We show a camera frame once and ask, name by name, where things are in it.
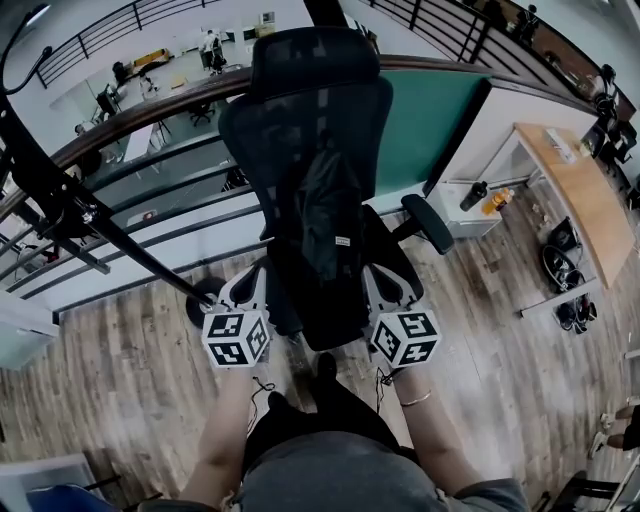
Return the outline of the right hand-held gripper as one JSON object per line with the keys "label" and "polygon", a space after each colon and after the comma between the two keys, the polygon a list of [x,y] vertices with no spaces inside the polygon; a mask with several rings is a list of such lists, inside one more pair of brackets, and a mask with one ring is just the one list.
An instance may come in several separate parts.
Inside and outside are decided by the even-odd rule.
{"label": "right hand-held gripper", "polygon": [[[398,292],[383,292],[372,270],[384,275]],[[369,352],[392,369],[426,363],[441,342],[441,329],[433,310],[421,299],[422,284],[380,264],[373,264],[372,270],[368,265],[363,268],[372,327]]]}

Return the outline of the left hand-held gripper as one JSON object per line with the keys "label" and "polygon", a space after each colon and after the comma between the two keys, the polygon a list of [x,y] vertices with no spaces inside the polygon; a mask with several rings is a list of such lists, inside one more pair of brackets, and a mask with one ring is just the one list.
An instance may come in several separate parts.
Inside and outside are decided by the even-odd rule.
{"label": "left hand-held gripper", "polygon": [[[266,269],[253,264],[223,285],[217,303],[265,308],[267,284]],[[265,309],[207,314],[201,340],[210,362],[223,369],[254,367],[271,340],[268,319]]]}

